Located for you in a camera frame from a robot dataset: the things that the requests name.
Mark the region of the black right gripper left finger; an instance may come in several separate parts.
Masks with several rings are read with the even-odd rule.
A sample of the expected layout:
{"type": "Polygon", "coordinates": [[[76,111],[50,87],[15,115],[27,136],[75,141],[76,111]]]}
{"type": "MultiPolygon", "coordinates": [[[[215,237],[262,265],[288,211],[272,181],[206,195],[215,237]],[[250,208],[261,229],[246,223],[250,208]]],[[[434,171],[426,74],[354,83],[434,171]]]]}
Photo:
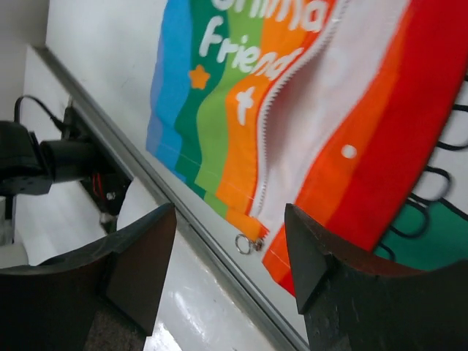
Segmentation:
{"type": "Polygon", "coordinates": [[[176,234],[161,205],[43,263],[1,270],[3,350],[141,350],[153,333],[176,234]]]}

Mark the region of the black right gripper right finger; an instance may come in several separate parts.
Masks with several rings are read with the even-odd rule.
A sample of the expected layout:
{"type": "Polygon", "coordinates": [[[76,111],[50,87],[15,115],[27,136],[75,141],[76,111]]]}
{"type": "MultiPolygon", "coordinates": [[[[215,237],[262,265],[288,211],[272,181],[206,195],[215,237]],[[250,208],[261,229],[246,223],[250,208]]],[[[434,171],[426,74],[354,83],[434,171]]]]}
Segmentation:
{"type": "Polygon", "coordinates": [[[465,350],[467,262],[419,271],[362,250],[297,206],[284,212],[311,350],[465,350]]]}

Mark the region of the rainbow hooded zip jacket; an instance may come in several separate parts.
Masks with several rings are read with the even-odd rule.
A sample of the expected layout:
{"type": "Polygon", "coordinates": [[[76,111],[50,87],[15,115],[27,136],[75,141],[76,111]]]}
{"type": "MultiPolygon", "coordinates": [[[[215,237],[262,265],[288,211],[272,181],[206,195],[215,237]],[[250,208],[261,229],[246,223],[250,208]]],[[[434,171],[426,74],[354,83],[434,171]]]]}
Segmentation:
{"type": "Polygon", "coordinates": [[[465,1],[168,1],[147,151],[297,290],[286,204],[421,271],[467,258],[465,1]]]}

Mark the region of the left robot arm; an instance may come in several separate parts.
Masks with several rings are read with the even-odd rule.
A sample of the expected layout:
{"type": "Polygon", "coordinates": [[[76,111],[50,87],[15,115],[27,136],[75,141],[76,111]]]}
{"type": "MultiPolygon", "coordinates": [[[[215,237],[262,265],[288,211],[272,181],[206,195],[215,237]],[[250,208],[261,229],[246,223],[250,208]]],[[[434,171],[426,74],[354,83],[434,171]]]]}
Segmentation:
{"type": "Polygon", "coordinates": [[[104,144],[72,106],[58,118],[33,96],[17,98],[13,121],[1,122],[1,195],[46,195],[52,185],[79,182],[98,209],[118,216],[130,185],[104,144]],[[60,137],[37,139],[20,123],[21,104],[30,99],[49,117],[60,137]]]}

